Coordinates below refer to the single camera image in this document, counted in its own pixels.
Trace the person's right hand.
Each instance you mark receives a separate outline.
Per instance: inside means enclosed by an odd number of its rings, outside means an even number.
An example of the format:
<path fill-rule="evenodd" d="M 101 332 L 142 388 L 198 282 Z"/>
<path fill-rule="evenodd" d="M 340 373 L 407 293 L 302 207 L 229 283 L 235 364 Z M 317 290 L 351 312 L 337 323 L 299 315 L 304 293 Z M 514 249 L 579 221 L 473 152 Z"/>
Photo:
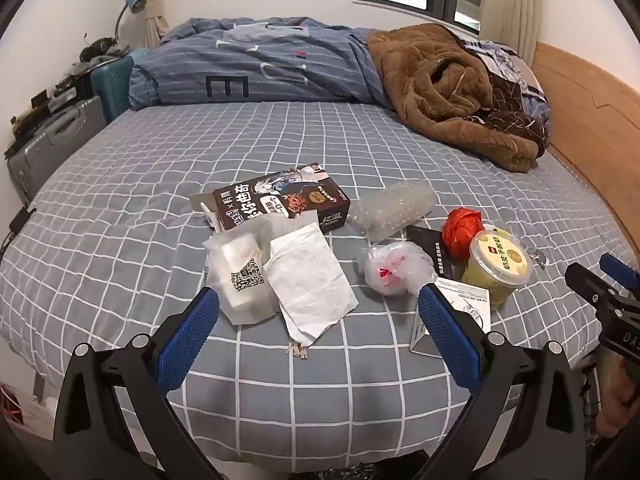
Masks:
<path fill-rule="evenodd" d="M 626 372 L 626 360 L 604 347 L 598 348 L 601 406 L 596 418 L 598 434 L 614 438 L 639 411 L 639 400 L 630 404 L 637 383 Z"/>

